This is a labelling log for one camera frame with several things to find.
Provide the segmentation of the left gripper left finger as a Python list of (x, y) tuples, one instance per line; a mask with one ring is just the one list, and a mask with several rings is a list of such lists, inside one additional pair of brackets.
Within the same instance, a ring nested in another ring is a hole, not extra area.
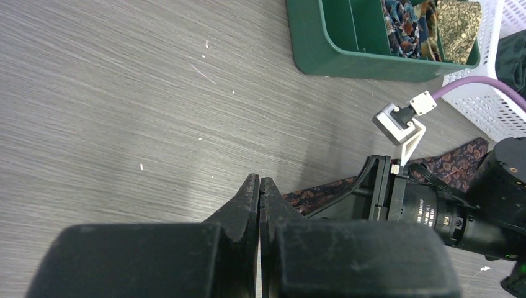
[(27, 297), (254, 297), (260, 179), (199, 223), (79, 224), (51, 243)]

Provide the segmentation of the brown paisley tie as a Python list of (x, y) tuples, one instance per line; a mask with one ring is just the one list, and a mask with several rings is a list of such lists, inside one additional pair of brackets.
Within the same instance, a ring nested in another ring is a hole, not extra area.
[[(414, 160), (427, 167), (436, 177), (463, 192), (468, 190), (480, 163), (489, 152), (489, 142), (482, 138), (475, 138), (440, 156), (432, 156)], [(297, 211), (306, 215), (318, 207), (333, 200), (336, 195), (351, 186), (354, 177), (349, 177), (283, 194), (282, 197)]]

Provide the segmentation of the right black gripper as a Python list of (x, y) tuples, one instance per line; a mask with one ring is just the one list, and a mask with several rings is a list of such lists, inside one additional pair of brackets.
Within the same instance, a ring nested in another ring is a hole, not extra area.
[(349, 186), (317, 203), (313, 219), (405, 221), (433, 229), (451, 247), (476, 244), (476, 217), (465, 195), (434, 176), (419, 163), (399, 174), (388, 156), (371, 155)]

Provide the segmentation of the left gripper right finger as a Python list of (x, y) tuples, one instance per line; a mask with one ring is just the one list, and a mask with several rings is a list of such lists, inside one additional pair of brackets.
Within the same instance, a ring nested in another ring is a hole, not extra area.
[(273, 179), (259, 198), (264, 297), (461, 297), (438, 235), (416, 223), (304, 218)]

